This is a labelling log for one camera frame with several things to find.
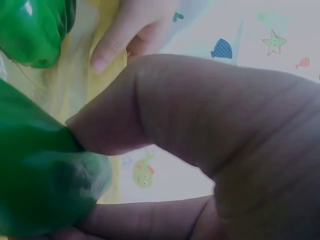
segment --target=finger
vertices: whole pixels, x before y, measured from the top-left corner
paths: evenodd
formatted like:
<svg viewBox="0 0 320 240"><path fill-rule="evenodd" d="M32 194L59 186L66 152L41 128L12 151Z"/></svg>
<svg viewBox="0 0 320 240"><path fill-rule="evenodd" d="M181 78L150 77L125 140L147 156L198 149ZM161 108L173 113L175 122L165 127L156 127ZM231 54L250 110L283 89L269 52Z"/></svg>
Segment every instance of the finger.
<svg viewBox="0 0 320 240"><path fill-rule="evenodd" d="M167 19L144 27L128 44L127 51L133 56L156 54L163 47L171 24Z"/></svg>
<svg viewBox="0 0 320 240"><path fill-rule="evenodd" d="M213 178L318 92L315 83L286 73L147 56L128 65L69 127L90 151L113 155L154 143Z"/></svg>
<svg viewBox="0 0 320 240"><path fill-rule="evenodd" d="M97 73L102 72L127 47L142 27L143 22L134 14L129 14L124 6L92 53L93 69Z"/></svg>
<svg viewBox="0 0 320 240"><path fill-rule="evenodd" d="M9 237L8 240L104 240L95 235L86 234L75 227L60 230L48 236L39 236L33 238L15 238Z"/></svg>
<svg viewBox="0 0 320 240"><path fill-rule="evenodd" d="M221 228L212 196L159 203L97 205L78 227L107 239L193 239L198 221L211 238Z"/></svg>

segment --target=green starfish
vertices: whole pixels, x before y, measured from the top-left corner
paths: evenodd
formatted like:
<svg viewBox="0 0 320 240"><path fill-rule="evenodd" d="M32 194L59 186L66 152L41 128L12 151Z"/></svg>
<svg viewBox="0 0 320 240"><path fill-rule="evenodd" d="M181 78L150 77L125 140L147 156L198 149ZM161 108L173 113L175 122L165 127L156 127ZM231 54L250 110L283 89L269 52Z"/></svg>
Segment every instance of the green starfish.
<svg viewBox="0 0 320 240"><path fill-rule="evenodd" d="M286 44L287 40L282 37L276 35L274 30L271 30L271 38L270 39L262 39L262 42L266 44L268 48L267 55L271 55L272 53L276 53L280 55L281 47Z"/></svg>

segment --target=fish print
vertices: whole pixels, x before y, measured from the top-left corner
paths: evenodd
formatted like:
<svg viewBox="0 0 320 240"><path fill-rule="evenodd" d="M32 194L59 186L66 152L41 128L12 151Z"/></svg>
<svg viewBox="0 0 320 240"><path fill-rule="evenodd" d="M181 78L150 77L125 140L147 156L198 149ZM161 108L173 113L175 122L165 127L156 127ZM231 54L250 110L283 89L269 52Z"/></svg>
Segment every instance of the fish print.
<svg viewBox="0 0 320 240"><path fill-rule="evenodd" d="M298 69L299 67L307 68L309 67L309 64L310 64L310 59L309 57L306 56L301 59L299 64L295 65L295 69Z"/></svg>
<svg viewBox="0 0 320 240"><path fill-rule="evenodd" d="M185 16L183 16L181 13L175 12L173 16L173 22L177 22L178 19L183 20L185 19Z"/></svg>
<svg viewBox="0 0 320 240"><path fill-rule="evenodd" d="M148 164L148 162L154 157L154 154L146 153L145 157L138 160L133 166L133 181L141 188L150 188L152 185L155 170Z"/></svg>
<svg viewBox="0 0 320 240"><path fill-rule="evenodd" d="M226 40L220 38L216 43L214 50L211 52L211 57L232 59L231 45Z"/></svg>

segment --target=skin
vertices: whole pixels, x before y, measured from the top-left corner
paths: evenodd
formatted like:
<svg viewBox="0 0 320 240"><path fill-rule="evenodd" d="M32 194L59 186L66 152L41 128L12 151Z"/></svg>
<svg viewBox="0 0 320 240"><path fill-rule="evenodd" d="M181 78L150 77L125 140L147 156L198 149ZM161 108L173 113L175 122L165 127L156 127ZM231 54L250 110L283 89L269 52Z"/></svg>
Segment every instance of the skin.
<svg viewBox="0 0 320 240"><path fill-rule="evenodd" d="M93 69L101 73L125 48L129 61L157 53L178 3L179 0L121 0L117 17L93 51Z"/></svg>
<svg viewBox="0 0 320 240"><path fill-rule="evenodd" d="M320 86L299 76L141 57L68 126L102 154L156 144L214 180L214 196L97 205L39 239L320 239L319 109Z"/></svg>

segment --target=green balloon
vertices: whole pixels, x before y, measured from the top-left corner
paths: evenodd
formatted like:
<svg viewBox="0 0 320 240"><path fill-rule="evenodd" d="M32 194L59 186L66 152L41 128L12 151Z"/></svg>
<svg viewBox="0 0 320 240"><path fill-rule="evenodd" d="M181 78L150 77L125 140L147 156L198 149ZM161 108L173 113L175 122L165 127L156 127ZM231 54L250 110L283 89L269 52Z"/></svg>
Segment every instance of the green balloon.
<svg viewBox="0 0 320 240"><path fill-rule="evenodd" d="M0 79L0 235L33 237L83 219L108 189L108 157Z"/></svg>

